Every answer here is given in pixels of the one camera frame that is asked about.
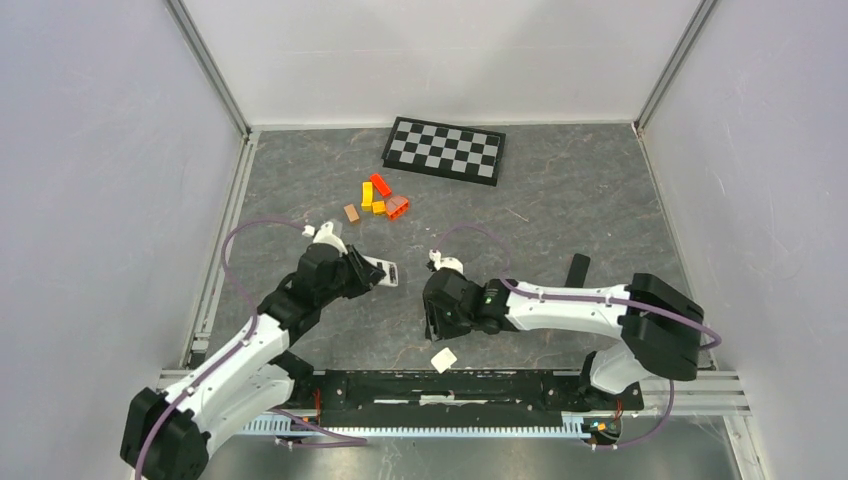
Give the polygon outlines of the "white battery cover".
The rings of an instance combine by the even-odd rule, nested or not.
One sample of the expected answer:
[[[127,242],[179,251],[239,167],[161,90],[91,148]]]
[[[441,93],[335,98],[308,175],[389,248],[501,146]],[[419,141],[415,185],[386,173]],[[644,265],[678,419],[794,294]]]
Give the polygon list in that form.
[[[457,362],[457,360],[458,358],[452,350],[445,347],[430,359],[430,364],[437,373],[442,374],[449,370]]]

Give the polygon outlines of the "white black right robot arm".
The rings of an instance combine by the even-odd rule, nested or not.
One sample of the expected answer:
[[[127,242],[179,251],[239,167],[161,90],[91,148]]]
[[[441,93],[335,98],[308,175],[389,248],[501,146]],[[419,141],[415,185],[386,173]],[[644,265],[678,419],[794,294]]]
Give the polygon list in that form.
[[[659,277],[636,273],[628,284],[602,288],[543,287],[514,279],[478,285],[450,268],[434,272],[422,300],[428,339],[482,331],[562,330],[600,335],[614,345],[587,356],[577,382],[580,400],[602,408],[630,385],[656,376],[697,377],[704,311]]]

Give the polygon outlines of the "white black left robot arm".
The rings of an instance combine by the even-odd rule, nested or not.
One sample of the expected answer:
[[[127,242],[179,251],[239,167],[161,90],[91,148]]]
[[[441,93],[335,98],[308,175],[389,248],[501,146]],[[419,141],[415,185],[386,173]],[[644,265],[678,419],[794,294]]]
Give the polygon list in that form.
[[[286,370],[290,347],[331,302],[397,283],[394,263],[354,247],[314,243],[219,351],[161,392],[131,400],[119,456],[139,479],[197,479],[216,451],[249,422],[286,403],[306,405],[313,379]]]

